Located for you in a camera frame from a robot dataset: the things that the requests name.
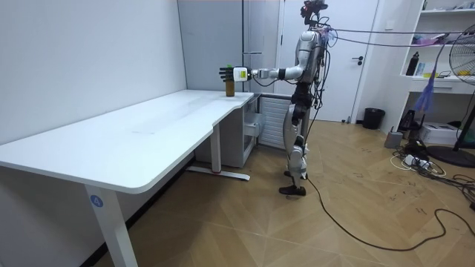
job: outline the cabinet drawer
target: cabinet drawer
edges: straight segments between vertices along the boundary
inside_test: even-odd
[[[262,114],[247,113],[244,117],[244,135],[258,137],[265,123],[266,120]]]

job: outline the electric fan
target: electric fan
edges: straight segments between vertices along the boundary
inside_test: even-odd
[[[449,62],[454,75],[469,85],[475,85],[475,24],[469,27],[453,43]],[[475,168],[475,156],[460,150],[467,147],[465,136],[475,118],[475,107],[471,111],[465,126],[453,148],[434,145],[427,147],[427,152],[440,161],[466,168]]]

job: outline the blue circular label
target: blue circular label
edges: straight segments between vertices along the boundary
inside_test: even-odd
[[[101,200],[101,198],[96,195],[91,196],[91,202],[98,208],[101,208],[104,205],[104,202]]]

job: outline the box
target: box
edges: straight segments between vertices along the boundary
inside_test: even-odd
[[[429,144],[455,145],[456,134],[457,128],[446,123],[424,122],[419,131],[419,138]]]

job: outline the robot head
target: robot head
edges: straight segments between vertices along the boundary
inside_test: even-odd
[[[320,10],[326,10],[328,4],[325,4],[325,0],[307,0],[304,1],[304,6],[300,9],[302,18],[305,18],[307,15],[311,16],[313,13],[318,15]]]
[[[325,4],[325,0],[307,0],[304,1],[304,6],[300,9],[300,15],[305,18],[305,25],[314,27],[317,22],[312,20],[312,15],[315,14],[319,17],[320,10],[326,10],[327,8],[328,4]]]

